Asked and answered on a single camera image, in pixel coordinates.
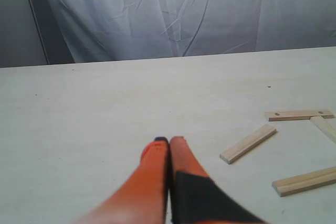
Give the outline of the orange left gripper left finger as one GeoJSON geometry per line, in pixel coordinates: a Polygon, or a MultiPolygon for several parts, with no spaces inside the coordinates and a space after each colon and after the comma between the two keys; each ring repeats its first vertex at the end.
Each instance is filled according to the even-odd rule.
{"type": "Polygon", "coordinates": [[[157,137],[144,148],[125,183],[77,223],[165,223],[168,174],[169,143],[157,137]]]}

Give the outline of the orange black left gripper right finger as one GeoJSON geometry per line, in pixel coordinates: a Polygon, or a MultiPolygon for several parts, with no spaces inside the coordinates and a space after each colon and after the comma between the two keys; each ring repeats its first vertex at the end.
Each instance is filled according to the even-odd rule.
{"type": "Polygon", "coordinates": [[[215,184],[184,137],[170,140],[170,153],[173,223],[265,223],[215,184]]]}

